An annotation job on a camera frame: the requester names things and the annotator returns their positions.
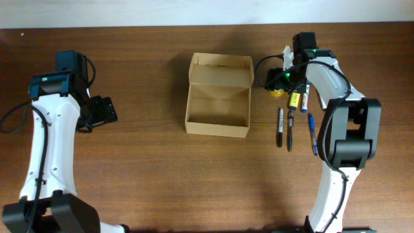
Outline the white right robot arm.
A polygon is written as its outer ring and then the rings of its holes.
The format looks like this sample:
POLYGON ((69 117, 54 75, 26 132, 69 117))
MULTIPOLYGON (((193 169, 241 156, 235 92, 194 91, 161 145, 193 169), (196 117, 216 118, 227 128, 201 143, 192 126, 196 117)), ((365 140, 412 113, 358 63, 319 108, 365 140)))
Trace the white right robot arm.
POLYGON ((351 188, 375 156, 382 106, 357 91, 340 70, 336 55, 317 46, 314 32, 300 32, 293 46, 279 54, 281 68, 268 71, 263 87, 291 96, 315 87, 325 115, 314 152, 322 160, 322 175, 314 207, 299 232, 344 232, 343 214, 351 188))

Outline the yellow highlighter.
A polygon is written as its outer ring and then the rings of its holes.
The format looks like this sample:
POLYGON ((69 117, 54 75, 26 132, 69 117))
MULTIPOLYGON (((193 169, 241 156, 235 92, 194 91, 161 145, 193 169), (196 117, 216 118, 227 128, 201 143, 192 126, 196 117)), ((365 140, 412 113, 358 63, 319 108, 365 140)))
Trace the yellow highlighter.
POLYGON ((290 94, 290 100, 289 100, 289 109, 292 111, 297 110, 299 102, 300 102, 300 94, 293 92, 290 94))

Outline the blue cap whiteboard marker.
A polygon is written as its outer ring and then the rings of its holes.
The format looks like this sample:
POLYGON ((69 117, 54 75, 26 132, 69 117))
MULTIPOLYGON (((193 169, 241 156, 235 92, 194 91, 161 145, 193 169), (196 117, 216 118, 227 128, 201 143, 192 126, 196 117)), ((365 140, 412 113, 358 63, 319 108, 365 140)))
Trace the blue cap whiteboard marker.
POLYGON ((301 105, 302 113, 306 113, 308 110, 310 86, 311 84, 309 82, 305 84, 305 90, 303 92, 302 105, 301 105))

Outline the yellow tape roll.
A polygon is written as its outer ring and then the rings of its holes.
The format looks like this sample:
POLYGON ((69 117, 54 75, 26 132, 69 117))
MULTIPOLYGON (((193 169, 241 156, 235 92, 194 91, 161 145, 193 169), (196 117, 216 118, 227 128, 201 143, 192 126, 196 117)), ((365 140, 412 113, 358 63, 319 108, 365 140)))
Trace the yellow tape roll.
POLYGON ((280 97, 280 96, 282 96, 284 93, 285 93, 285 92, 284 92, 284 90, 283 90, 283 89, 279 89, 279 90, 271 90, 271 91, 269 91, 269 94, 271 94, 272 96, 275 96, 275 97, 280 97))

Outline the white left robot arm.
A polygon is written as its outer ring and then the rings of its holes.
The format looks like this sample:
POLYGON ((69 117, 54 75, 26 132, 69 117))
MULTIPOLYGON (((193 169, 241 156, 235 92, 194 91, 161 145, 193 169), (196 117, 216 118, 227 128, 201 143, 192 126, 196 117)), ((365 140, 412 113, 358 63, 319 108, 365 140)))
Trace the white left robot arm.
POLYGON ((129 232, 127 225, 100 220, 97 210, 77 196, 74 183, 74 136, 118 120, 109 97, 91 96, 95 68, 75 50, 56 54, 56 70, 36 75, 29 100, 34 131, 30 164, 19 201, 3 207, 10 232, 129 232))

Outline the brown cardboard box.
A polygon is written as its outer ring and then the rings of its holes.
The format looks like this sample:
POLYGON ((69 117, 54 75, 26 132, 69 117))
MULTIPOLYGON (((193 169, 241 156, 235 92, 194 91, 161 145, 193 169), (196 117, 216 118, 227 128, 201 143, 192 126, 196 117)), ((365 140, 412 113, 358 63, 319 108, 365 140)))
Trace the brown cardboard box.
POLYGON ((250 129, 252 58, 195 52, 188 71, 188 134, 245 138, 250 129))

